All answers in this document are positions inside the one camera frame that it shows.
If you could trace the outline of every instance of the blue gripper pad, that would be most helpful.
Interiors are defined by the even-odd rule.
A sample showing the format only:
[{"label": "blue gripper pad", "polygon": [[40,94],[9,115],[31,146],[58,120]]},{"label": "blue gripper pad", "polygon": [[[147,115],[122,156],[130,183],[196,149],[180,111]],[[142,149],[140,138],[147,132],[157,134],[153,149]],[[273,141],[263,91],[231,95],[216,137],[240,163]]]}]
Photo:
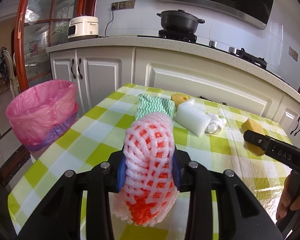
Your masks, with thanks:
[{"label": "blue gripper pad", "polygon": [[118,169],[117,190],[120,192],[126,182],[126,157],[122,156],[122,160]]},{"label": "blue gripper pad", "polygon": [[177,190],[180,190],[181,188],[181,174],[180,174],[180,168],[177,162],[176,155],[174,154],[172,157],[172,178],[173,183],[177,187]]}]

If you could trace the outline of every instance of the cooking pot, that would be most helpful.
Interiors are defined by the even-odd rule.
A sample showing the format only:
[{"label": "cooking pot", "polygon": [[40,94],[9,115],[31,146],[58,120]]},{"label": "cooking pot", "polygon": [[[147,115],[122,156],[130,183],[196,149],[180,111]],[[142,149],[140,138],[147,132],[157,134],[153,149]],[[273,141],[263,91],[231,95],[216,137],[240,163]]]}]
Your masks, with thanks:
[{"label": "cooking pot", "polygon": [[205,22],[205,20],[198,19],[196,16],[183,10],[163,11],[162,13],[157,13],[157,15],[161,17],[162,28],[167,31],[194,34],[198,24]]}]

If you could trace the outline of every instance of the rice cooker lid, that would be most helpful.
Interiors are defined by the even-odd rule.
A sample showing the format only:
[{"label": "rice cooker lid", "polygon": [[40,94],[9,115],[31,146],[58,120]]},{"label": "rice cooker lid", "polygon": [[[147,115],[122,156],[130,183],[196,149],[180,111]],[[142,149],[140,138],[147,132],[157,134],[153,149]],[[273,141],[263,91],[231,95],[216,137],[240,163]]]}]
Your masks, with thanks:
[{"label": "rice cooker lid", "polygon": [[98,23],[98,18],[94,17],[94,16],[80,15],[78,17],[71,19],[70,25],[73,25],[76,23],[83,23],[83,22]]}]

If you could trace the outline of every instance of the glass pane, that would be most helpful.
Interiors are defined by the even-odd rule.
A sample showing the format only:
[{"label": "glass pane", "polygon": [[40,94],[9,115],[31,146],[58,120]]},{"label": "glass pane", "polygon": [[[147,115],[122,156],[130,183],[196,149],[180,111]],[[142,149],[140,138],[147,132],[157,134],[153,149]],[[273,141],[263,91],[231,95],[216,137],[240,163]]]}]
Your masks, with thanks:
[{"label": "glass pane", "polygon": [[50,18],[52,0],[29,0],[25,22],[33,22]]},{"label": "glass pane", "polygon": [[58,21],[52,23],[52,44],[51,46],[68,42],[69,21]]},{"label": "glass pane", "polygon": [[29,87],[33,87],[37,84],[40,84],[40,83],[43,83],[43,82],[46,82],[46,81],[49,81],[49,80],[52,80],[52,73],[47,73],[45,75],[42,75],[36,79],[33,79],[31,81],[28,81],[28,85]]},{"label": "glass pane", "polygon": [[53,19],[71,19],[74,17],[76,0],[56,0]]},{"label": "glass pane", "polygon": [[23,50],[27,79],[51,70],[48,47],[49,23],[25,25]]}]

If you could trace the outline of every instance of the tiled wall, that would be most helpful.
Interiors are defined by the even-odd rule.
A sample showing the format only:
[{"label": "tiled wall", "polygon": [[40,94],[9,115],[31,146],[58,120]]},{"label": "tiled wall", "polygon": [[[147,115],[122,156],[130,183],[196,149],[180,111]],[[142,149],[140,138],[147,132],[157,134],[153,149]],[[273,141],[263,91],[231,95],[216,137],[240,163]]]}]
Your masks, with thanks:
[{"label": "tiled wall", "polygon": [[[124,0],[97,0],[95,16],[99,18],[99,33],[104,35],[112,18],[111,3]],[[158,35],[162,29],[157,13],[164,10],[183,9],[205,24],[199,25],[198,43],[217,41],[218,47],[245,48],[246,52],[264,57],[268,69],[280,75],[293,88],[300,85],[300,5],[297,0],[274,0],[270,19],[265,30],[257,28],[222,13],[181,4],[162,3],[156,0],[136,0],[134,9],[114,11],[114,20],[107,35]],[[298,54],[298,62],[288,55],[289,46]]]}]

